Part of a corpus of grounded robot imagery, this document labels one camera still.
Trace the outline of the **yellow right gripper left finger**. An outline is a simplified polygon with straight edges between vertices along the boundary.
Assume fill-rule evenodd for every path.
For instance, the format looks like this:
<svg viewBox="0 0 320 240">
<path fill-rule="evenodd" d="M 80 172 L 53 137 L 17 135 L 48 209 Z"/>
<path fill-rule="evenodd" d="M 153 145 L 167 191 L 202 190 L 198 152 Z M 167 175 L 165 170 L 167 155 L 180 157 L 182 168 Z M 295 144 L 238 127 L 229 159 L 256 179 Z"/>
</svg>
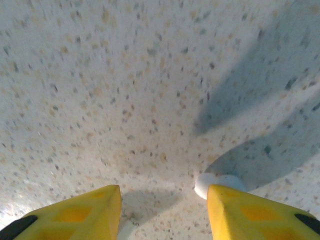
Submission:
<svg viewBox="0 0 320 240">
<path fill-rule="evenodd" d="M 0 231 L 2 240 L 115 240 L 122 197 L 111 184 L 36 209 Z"/>
</svg>

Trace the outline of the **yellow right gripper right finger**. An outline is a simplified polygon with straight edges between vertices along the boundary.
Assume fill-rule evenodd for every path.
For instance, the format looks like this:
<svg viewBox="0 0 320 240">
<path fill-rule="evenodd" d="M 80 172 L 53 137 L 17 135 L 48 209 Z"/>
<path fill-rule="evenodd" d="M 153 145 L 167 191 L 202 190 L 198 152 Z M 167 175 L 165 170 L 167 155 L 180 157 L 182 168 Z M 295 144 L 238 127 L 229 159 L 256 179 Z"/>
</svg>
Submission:
<svg viewBox="0 0 320 240">
<path fill-rule="evenodd" d="M 283 203 L 210 185 L 207 210 L 215 240 L 318 240 L 320 221 Z"/>
</svg>

